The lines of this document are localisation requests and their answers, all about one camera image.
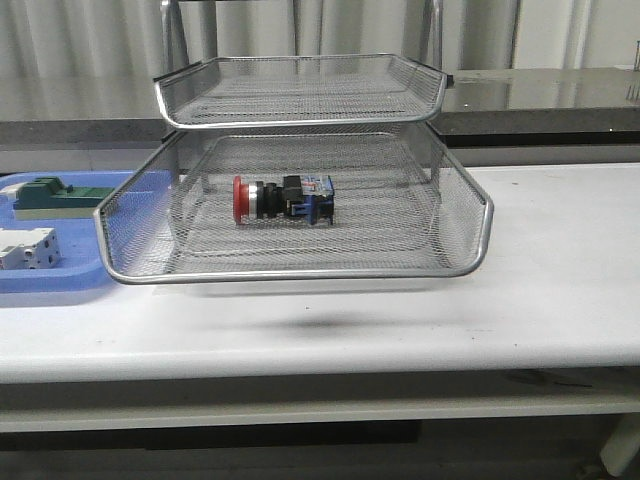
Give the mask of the green terminal block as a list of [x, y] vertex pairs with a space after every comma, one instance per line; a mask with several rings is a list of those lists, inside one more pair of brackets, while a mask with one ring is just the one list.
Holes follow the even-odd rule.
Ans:
[[65, 185], [59, 177], [38, 177], [21, 186], [13, 204], [17, 220], [89, 218], [111, 187]]

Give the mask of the blue plastic tray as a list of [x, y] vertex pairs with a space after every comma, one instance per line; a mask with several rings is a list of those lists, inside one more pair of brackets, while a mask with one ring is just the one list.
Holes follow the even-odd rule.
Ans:
[[[117, 188], [132, 175], [133, 171], [128, 170], [17, 173], [2, 176], [1, 189], [42, 176], [59, 177], [64, 184], [71, 184], [74, 187]], [[156, 206], [155, 202], [158, 200], [151, 200], [151, 198], [159, 194], [161, 187], [170, 185], [171, 176], [166, 170], [155, 171], [148, 175], [139, 179], [142, 180], [142, 184], [136, 184], [134, 199], [143, 200], [143, 205], [150, 201], [151, 206]], [[54, 228], [61, 251], [61, 259], [50, 269], [1, 270], [1, 294], [79, 291], [107, 282], [110, 277], [100, 258], [92, 213], [93, 210], [89, 210], [88, 218], [17, 220], [13, 212], [13, 200], [1, 194], [1, 228], [11, 230]]]

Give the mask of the red emergency stop button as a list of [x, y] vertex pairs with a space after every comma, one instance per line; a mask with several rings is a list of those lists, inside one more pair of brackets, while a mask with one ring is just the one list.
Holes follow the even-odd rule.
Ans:
[[233, 179], [233, 218], [240, 225], [245, 218], [304, 219], [309, 225], [334, 222], [333, 181], [328, 175], [288, 175], [281, 185], [273, 182], [244, 183]]

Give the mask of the white table leg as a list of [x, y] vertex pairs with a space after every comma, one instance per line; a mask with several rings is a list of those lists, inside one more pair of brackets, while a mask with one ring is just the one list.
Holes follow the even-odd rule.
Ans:
[[639, 452], [639, 414], [625, 414], [604, 443], [599, 458], [606, 472], [619, 477]]

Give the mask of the white circuit breaker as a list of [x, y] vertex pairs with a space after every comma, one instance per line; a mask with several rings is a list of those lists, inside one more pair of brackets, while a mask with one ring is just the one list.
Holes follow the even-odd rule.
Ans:
[[1, 229], [1, 269], [48, 269], [61, 259], [54, 228]]

